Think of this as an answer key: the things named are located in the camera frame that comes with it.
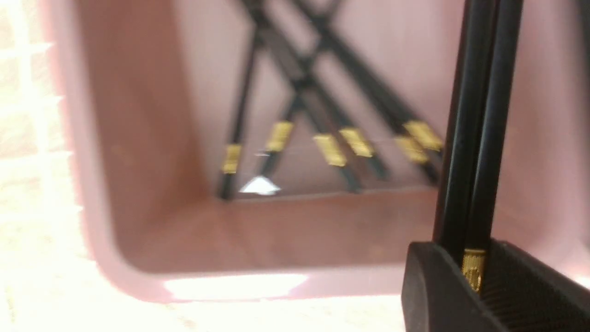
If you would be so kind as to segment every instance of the gold ferrule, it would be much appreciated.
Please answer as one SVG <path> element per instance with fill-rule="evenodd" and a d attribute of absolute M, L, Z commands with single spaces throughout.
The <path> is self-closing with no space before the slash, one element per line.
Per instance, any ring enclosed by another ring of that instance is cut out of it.
<path fill-rule="evenodd" d="M 428 162 L 428 156 L 414 138 L 409 136 L 400 136 L 395 138 L 395 142 L 402 149 L 408 159 L 410 159 L 410 161 L 417 164 L 425 164 Z"/>
<path fill-rule="evenodd" d="M 370 158 L 375 153 L 358 129 L 343 128 L 340 130 L 340 134 L 357 156 Z"/>
<path fill-rule="evenodd" d="M 322 151 L 329 165 L 338 167 L 346 165 L 346 157 L 342 154 L 334 136 L 330 134 L 318 134 L 313 139 L 316 141 L 317 146 Z"/>
<path fill-rule="evenodd" d="M 483 278 L 483 267 L 486 261 L 486 251 L 478 249 L 465 249 L 463 254 L 463 265 L 461 272 L 467 278 L 469 286 L 476 293 L 481 290 L 481 280 Z"/>
<path fill-rule="evenodd" d="M 440 151 L 443 142 L 435 135 L 430 127 L 421 121 L 408 121 L 404 128 L 414 137 L 425 149 Z"/>
<path fill-rule="evenodd" d="M 266 150 L 272 152 L 281 152 L 289 140 L 289 135 L 293 130 L 293 123 L 290 121 L 281 121 L 274 124 L 270 140 L 266 145 Z"/>
<path fill-rule="evenodd" d="M 230 144 L 227 146 L 222 168 L 224 174 L 235 174 L 237 172 L 241 150 L 242 146 L 240 144 Z"/>

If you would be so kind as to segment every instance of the pink plastic container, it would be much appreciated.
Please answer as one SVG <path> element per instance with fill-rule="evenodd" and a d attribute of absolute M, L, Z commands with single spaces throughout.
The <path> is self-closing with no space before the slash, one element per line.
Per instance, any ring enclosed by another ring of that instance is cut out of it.
<path fill-rule="evenodd" d="M 51 3 L 88 245 L 115 286 L 162 302 L 399 294 L 407 246 L 430 238 L 437 195 L 329 58 L 322 75 L 357 110 L 394 180 L 342 193 L 302 129 L 299 152 L 277 173 L 285 197 L 222 203 L 212 192 L 250 29 L 243 10 L 234 1 Z M 309 26 L 286 1 L 271 7 L 299 46 L 310 45 Z M 335 24 L 443 134 L 462 10 L 461 2 L 350 0 Z M 574 22 L 568 2 L 525 3 L 494 235 L 584 276 L 590 127 Z M 268 135 L 268 112 L 289 96 L 262 67 L 249 156 Z M 238 182 L 255 167 L 247 157 Z"/>

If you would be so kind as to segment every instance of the black metal rod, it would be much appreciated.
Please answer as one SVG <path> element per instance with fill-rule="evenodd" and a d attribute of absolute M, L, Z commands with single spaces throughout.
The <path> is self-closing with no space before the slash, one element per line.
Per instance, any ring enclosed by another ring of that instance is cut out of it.
<path fill-rule="evenodd" d="M 412 135 L 424 149 L 441 156 L 442 141 L 436 136 L 431 127 L 420 119 L 399 96 L 394 94 L 375 73 L 371 72 L 370 68 L 363 63 L 344 40 L 314 13 L 307 1 L 291 1 L 326 40 L 327 47 L 334 52 L 349 74 L 356 80 L 360 89 L 367 95 L 391 130 L 396 135 Z"/>
<path fill-rule="evenodd" d="M 339 9 L 339 4 L 341 0 L 334 0 L 328 7 L 327 13 L 322 16 L 322 20 L 329 22 L 333 16 L 335 15 L 336 11 Z M 321 38 L 318 45 L 314 49 L 312 55 L 307 59 L 303 59 L 297 55 L 297 51 L 292 47 L 290 43 L 286 44 L 286 47 L 289 49 L 289 52 L 295 55 L 299 60 L 298 62 L 304 64 L 305 72 L 307 74 L 310 73 L 311 68 L 314 66 L 317 58 L 322 53 L 324 49 L 324 41 Z M 389 178 L 389 170 L 385 163 L 379 157 L 376 149 L 365 139 L 364 135 L 353 122 L 353 120 L 348 117 L 346 112 L 342 109 L 342 107 L 337 103 L 337 101 L 328 93 L 328 91 L 322 87 L 316 89 L 317 95 L 321 98 L 322 103 L 326 106 L 326 111 L 330 120 L 336 124 L 338 131 L 342 134 L 345 141 L 348 143 L 352 151 L 359 157 L 367 162 L 367 164 L 371 167 L 373 173 L 376 177 L 380 180 L 386 180 Z M 290 114 L 290 109 L 285 111 L 286 115 Z M 281 120 L 275 124 L 275 130 L 273 130 L 273 134 L 271 136 L 270 146 L 282 148 L 285 143 L 284 142 L 277 142 L 274 143 L 275 139 L 280 137 L 283 140 L 288 140 L 288 135 L 278 135 L 281 132 L 281 128 L 285 128 L 287 125 L 286 120 Z M 278 158 L 278 154 L 280 151 L 273 151 L 273 149 L 268 149 L 268 156 L 266 157 L 264 164 L 262 166 L 262 171 L 266 173 L 265 176 L 268 177 L 269 172 L 272 169 L 273 165 L 276 165 L 276 161 Z"/>
<path fill-rule="evenodd" d="M 490 83 L 477 158 L 466 249 L 487 250 L 508 120 L 523 0 L 500 0 L 491 59 Z"/>
<path fill-rule="evenodd" d="M 304 61 L 294 52 L 286 37 L 280 34 L 276 26 L 270 21 L 264 12 L 261 1 L 241 0 L 241 3 L 256 23 L 260 37 L 270 50 L 275 64 L 304 104 L 304 109 L 317 132 L 314 139 L 322 150 L 326 161 L 341 172 L 348 182 L 349 191 L 358 192 L 360 184 L 350 168 L 348 160 L 346 160 L 336 140 L 331 135 L 329 125 L 323 123 L 321 117 L 317 116 L 321 114 L 316 105 L 317 91 L 323 88 L 313 75 L 306 70 Z"/>
<path fill-rule="evenodd" d="M 245 72 L 242 79 L 242 90 L 240 101 L 235 112 L 233 131 L 230 141 L 226 147 L 226 155 L 222 166 L 222 177 L 219 186 L 219 197 L 223 200 L 229 200 L 232 197 L 234 177 L 238 171 L 240 163 L 240 154 L 242 147 L 242 136 L 244 133 L 245 117 L 250 96 L 250 87 L 252 85 L 256 52 L 260 45 L 258 34 L 252 33 L 252 40 L 248 49 L 248 56 L 245 62 Z"/>
<path fill-rule="evenodd" d="M 498 0 L 466 0 L 438 193 L 434 234 L 461 266 Z"/>

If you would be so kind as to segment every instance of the black chopstick with gold band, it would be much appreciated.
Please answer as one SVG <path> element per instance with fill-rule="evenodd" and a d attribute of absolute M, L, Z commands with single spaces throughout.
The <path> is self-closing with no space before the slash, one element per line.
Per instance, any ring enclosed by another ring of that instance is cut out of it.
<path fill-rule="evenodd" d="M 337 13 L 338 9 L 342 4 L 342 0 L 333 0 L 326 12 L 323 14 L 324 19 L 330 21 Z M 317 44 L 311 56 L 305 59 L 305 67 L 307 70 L 313 66 L 317 58 L 322 53 L 322 41 Z M 297 97 L 297 94 L 293 96 L 293 100 L 287 105 L 287 108 L 281 112 L 280 119 L 273 125 L 273 129 L 270 134 L 270 138 L 267 141 L 265 147 L 266 156 L 263 159 L 259 177 L 268 179 L 271 177 L 275 170 L 275 167 L 280 158 L 280 154 L 287 145 L 291 131 L 293 130 L 293 118 L 297 110 L 302 109 L 303 105 L 301 100 Z"/>
<path fill-rule="evenodd" d="M 468 281 L 477 292 L 481 288 L 486 253 L 491 241 L 522 7 L 523 0 L 500 0 L 498 5 L 486 108 L 463 255 L 464 274 L 467 273 Z"/>
<path fill-rule="evenodd" d="M 350 164 L 340 150 L 336 138 L 330 133 L 328 125 L 321 120 L 321 111 L 316 102 L 318 90 L 322 89 L 313 75 L 308 72 L 304 61 L 294 52 L 286 37 L 281 34 L 264 12 L 260 0 L 242 0 L 249 16 L 256 24 L 256 29 L 270 51 L 271 57 L 284 78 L 290 83 L 300 98 L 303 109 L 312 120 L 317 135 L 314 136 L 326 162 L 336 167 L 348 183 L 349 191 L 357 193 L 360 188 Z"/>
<path fill-rule="evenodd" d="M 363 64 L 352 49 L 330 29 L 328 24 L 313 12 L 312 7 L 306 1 L 291 1 L 324 38 L 326 47 L 336 55 L 355 79 L 394 134 L 402 137 L 409 135 L 423 149 L 431 151 L 439 157 L 442 156 L 443 142 L 431 127 L 414 114 L 401 98 L 396 96 Z"/>
<path fill-rule="evenodd" d="M 258 37 L 258 34 L 254 32 L 252 34 L 252 40 L 250 42 L 248 56 L 246 58 L 245 72 L 242 81 L 242 89 L 240 94 L 240 100 L 238 102 L 237 110 L 235 113 L 233 131 L 230 136 L 230 141 L 226 146 L 225 159 L 221 167 L 222 176 L 221 183 L 219 185 L 218 195 L 219 198 L 223 200 L 229 200 L 232 197 L 234 177 L 238 171 L 238 166 L 240 163 L 247 103 L 254 75 L 256 53 L 257 50 L 260 48 L 260 45 L 261 42 Z"/>
<path fill-rule="evenodd" d="M 432 239 L 475 292 L 486 283 L 522 5 L 522 0 L 465 3 Z"/>

